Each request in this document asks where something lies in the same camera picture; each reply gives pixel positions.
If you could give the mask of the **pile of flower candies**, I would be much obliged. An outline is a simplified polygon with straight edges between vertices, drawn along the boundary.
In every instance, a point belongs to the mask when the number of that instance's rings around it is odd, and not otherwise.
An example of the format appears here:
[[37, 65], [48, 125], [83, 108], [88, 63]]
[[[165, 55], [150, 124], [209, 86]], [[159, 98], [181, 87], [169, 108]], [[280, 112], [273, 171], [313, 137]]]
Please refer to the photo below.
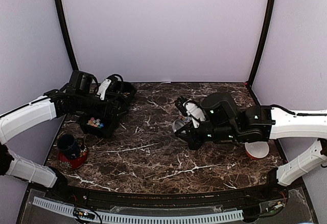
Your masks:
[[100, 120], [100, 119], [96, 119], [96, 118], [94, 118], [94, 117], [91, 117], [91, 118], [87, 121], [86, 124], [89, 125], [89, 126], [95, 127], [95, 128], [99, 128], [99, 129], [101, 129], [101, 128], [104, 127], [104, 124], [101, 122], [101, 120]]

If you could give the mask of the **silver jar lid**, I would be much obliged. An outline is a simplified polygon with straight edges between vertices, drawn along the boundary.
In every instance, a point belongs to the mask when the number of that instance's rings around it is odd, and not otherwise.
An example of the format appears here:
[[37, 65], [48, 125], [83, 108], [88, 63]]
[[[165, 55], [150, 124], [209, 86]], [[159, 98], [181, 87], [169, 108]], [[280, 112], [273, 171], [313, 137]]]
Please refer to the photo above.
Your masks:
[[172, 123], [172, 130], [175, 133], [184, 126], [185, 126], [185, 123], [182, 120], [177, 119]]

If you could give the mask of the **black frame post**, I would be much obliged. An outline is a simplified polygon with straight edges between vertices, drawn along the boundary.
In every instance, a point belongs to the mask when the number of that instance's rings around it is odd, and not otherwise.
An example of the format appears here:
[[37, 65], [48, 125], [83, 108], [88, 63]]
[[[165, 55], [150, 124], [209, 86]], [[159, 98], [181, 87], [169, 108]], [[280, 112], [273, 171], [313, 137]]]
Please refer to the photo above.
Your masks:
[[62, 38], [64, 41], [64, 45], [66, 48], [66, 52], [68, 55], [68, 59], [70, 62], [70, 65], [72, 67], [73, 71], [78, 71], [79, 67], [76, 61], [75, 53], [73, 50], [73, 45], [71, 42], [71, 38], [69, 35], [68, 31], [68, 25], [65, 17], [65, 12], [64, 12], [64, 6], [63, 6], [63, 0], [54, 0], [55, 1], [55, 6], [56, 6], [56, 11], [57, 11], [57, 17], [59, 20], [59, 26], [62, 34]]
[[252, 86], [254, 84], [257, 72], [259, 70], [260, 62], [262, 59], [264, 47], [266, 44], [269, 28], [270, 28], [270, 23], [271, 23], [271, 18], [272, 18], [272, 13], [273, 13], [273, 8], [274, 8], [274, 3], [275, 0], [267, 0], [267, 5], [266, 5], [266, 11], [264, 15], [264, 20], [263, 20], [263, 25], [262, 25], [262, 30], [259, 38], [259, 43], [258, 47], [255, 53], [253, 65], [247, 80], [247, 88], [252, 89]]

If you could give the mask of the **black bin with lollipops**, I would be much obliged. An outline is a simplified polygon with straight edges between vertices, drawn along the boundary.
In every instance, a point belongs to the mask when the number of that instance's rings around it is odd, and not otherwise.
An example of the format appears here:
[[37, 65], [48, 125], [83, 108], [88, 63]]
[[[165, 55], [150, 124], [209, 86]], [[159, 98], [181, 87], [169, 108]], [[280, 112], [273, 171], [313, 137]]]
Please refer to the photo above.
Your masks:
[[136, 94], [136, 88], [131, 82], [118, 81], [113, 89], [120, 102], [130, 104]]

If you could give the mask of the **red floral saucer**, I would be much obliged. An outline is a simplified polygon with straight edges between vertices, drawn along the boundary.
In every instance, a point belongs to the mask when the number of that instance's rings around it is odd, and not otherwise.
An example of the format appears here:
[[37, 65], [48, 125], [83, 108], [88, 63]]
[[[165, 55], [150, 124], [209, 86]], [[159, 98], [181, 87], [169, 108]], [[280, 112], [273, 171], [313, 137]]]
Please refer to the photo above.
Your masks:
[[76, 159], [68, 159], [61, 151], [58, 153], [57, 159], [59, 166], [64, 170], [76, 170], [80, 168], [86, 161], [88, 149], [85, 145], [81, 146], [81, 152]]

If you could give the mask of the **right black frame post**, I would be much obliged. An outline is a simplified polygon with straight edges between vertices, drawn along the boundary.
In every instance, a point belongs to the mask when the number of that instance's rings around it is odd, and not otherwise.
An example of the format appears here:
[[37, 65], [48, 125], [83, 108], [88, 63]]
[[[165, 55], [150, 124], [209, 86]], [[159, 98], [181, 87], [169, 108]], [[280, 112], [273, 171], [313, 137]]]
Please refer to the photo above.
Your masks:
[[252, 86], [254, 84], [257, 72], [259, 70], [260, 62], [262, 59], [264, 47], [266, 44], [269, 28], [270, 28], [270, 23], [271, 23], [271, 18], [272, 18], [272, 13], [273, 13], [273, 8], [274, 8], [274, 3], [275, 0], [267, 0], [267, 5], [266, 5], [266, 11], [264, 15], [264, 20], [263, 20], [263, 25], [262, 25], [262, 30], [259, 38], [259, 43], [258, 47], [255, 53], [253, 65], [247, 80], [247, 88], [252, 89]]

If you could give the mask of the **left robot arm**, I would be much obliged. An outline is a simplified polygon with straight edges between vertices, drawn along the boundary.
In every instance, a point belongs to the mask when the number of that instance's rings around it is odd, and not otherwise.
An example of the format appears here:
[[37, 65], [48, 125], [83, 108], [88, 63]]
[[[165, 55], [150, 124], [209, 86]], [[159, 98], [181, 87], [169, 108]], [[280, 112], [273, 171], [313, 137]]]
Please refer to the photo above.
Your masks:
[[1, 175], [52, 188], [52, 193], [60, 201], [68, 201], [72, 197], [72, 190], [62, 182], [65, 177], [57, 169], [27, 159], [26, 153], [20, 155], [14, 152], [7, 143], [17, 137], [19, 142], [26, 142], [32, 147], [40, 145], [44, 140], [45, 145], [49, 147], [50, 141], [46, 139], [45, 132], [36, 130], [35, 126], [74, 113], [86, 115], [95, 113], [116, 119], [127, 111], [116, 102], [117, 99], [117, 96], [102, 99], [91, 93], [67, 94], [54, 89], [21, 107], [2, 114]]

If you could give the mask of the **left black frame post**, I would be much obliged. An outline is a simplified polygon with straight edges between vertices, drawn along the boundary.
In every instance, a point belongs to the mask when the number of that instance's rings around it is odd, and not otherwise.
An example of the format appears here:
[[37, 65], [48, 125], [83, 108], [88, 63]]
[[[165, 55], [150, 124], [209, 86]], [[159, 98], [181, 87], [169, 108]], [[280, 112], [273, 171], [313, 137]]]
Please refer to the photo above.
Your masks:
[[68, 55], [68, 59], [70, 62], [70, 65], [72, 67], [73, 71], [78, 71], [79, 67], [76, 61], [75, 53], [73, 50], [73, 45], [71, 42], [71, 38], [69, 35], [68, 31], [68, 25], [65, 17], [65, 12], [64, 12], [64, 6], [63, 6], [63, 0], [54, 0], [55, 1], [55, 6], [56, 6], [56, 11], [57, 11], [57, 17], [59, 20], [59, 26], [62, 34], [62, 38], [64, 41], [64, 45], [66, 48], [66, 52]]

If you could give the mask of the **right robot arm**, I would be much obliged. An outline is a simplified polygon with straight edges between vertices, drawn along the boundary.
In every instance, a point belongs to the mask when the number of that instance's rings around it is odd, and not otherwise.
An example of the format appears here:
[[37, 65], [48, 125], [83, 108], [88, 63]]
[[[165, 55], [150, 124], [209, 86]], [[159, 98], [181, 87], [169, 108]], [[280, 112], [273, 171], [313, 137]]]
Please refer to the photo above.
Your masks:
[[189, 123], [175, 120], [176, 137], [186, 141], [191, 150], [205, 142], [234, 141], [247, 145], [283, 138], [314, 138], [313, 144], [295, 159], [269, 171], [261, 196], [272, 200], [296, 179], [326, 162], [326, 111], [288, 110], [279, 105], [252, 106], [239, 111], [229, 105], [185, 110]]

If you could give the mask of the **dark blue mug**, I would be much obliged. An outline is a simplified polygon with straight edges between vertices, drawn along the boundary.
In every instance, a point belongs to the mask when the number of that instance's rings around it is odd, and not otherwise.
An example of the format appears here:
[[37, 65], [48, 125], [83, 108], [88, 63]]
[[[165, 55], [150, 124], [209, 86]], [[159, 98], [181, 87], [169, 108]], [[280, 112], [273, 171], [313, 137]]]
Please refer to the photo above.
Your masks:
[[70, 134], [62, 135], [57, 141], [57, 147], [69, 160], [77, 159], [85, 148], [82, 138], [75, 138]]

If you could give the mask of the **clear plastic jar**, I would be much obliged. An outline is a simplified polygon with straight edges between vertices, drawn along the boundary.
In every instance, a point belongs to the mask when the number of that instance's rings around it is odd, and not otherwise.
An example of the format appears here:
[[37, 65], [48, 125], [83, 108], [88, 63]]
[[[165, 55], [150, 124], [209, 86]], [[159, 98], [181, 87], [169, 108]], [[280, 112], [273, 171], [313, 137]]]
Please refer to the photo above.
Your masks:
[[180, 115], [179, 120], [182, 121], [183, 123], [187, 124], [192, 121], [192, 118], [189, 116]]

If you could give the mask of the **orange and white bowl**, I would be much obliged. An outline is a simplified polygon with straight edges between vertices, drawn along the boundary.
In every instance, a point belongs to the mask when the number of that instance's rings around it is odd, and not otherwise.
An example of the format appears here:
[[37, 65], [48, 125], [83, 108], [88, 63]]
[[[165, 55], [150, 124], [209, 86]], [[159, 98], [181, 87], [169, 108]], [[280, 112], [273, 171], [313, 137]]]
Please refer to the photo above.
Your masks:
[[265, 158], [269, 154], [269, 150], [267, 142], [245, 143], [246, 154], [254, 160]]

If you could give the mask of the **black bin with flower candies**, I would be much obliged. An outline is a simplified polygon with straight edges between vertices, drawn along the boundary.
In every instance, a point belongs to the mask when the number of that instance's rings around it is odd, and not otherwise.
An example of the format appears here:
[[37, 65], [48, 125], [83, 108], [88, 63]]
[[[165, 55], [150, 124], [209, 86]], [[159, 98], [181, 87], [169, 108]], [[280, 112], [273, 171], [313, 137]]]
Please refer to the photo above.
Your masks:
[[119, 125], [118, 119], [100, 118], [95, 115], [83, 115], [78, 120], [84, 134], [90, 134], [99, 138], [109, 138]]

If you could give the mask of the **black front rail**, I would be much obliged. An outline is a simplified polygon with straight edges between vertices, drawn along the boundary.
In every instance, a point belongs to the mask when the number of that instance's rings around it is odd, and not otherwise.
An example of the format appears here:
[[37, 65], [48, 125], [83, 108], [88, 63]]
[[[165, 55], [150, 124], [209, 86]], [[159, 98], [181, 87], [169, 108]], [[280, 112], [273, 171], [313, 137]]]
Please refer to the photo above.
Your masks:
[[260, 194], [267, 191], [265, 185], [248, 187], [237, 190], [227, 190], [195, 194], [132, 194], [86, 189], [68, 186], [68, 191], [78, 204], [91, 209], [110, 209], [111, 207], [135, 208], [192, 208], [222, 205], [224, 208], [237, 209], [256, 206], [268, 200], [282, 198], [276, 191], [270, 197]]

